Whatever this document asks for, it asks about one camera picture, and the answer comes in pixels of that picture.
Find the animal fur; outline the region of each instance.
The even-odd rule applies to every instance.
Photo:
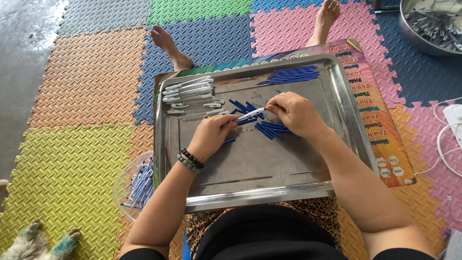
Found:
[[[68,260],[77,246],[80,233],[72,228],[48,251],[48,242],[42,233],[40,219],[32,221],[14,239],[13,245],[0,255],[0,260]]]

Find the black shirt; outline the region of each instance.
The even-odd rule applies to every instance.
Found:
[[[154,249],[139,248],[120,260],[165,260]],[[261,204],[222,215],[204,234],[194,260],[346,260],[330,234],[296,210]],[[408,248],[392,248],[374,260],[434,260]]]

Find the concrete floor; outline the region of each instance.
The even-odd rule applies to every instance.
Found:
[[[67,0],[0,0],[0,179],[12,180],[14,158],[67,4]],[[0,192],[0,205],[5,196]]]

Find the clear plastic bowl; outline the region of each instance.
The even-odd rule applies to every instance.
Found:
[[[114,200],[117,206],[119,207],[120,212],[127,218],[130,222],[135,222],[136,218],[138,217],[140,210],[138,209],[130,209],[128,207],[124,207],[121,203],[131,204],[127,197],[128,192],[130,191],[130,184],[132,183],[131,179],[134,177],[135,174],[138,172],[137,165],[143,163],[143,161],[148,161],[151,158],[155,161],[156,157],[154,155],[154,151],[148,151],[143,153],[142,155],[136,157],[133,161],[131,161],[117,176],[113,186],[113,195]]]

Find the woman's right hand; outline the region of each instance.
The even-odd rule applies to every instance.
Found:
[[[292,133],[317,142],[335,133],[319,116],[311,101],[293,92],[282,92],[270,99],[266,109],[278,116]]]

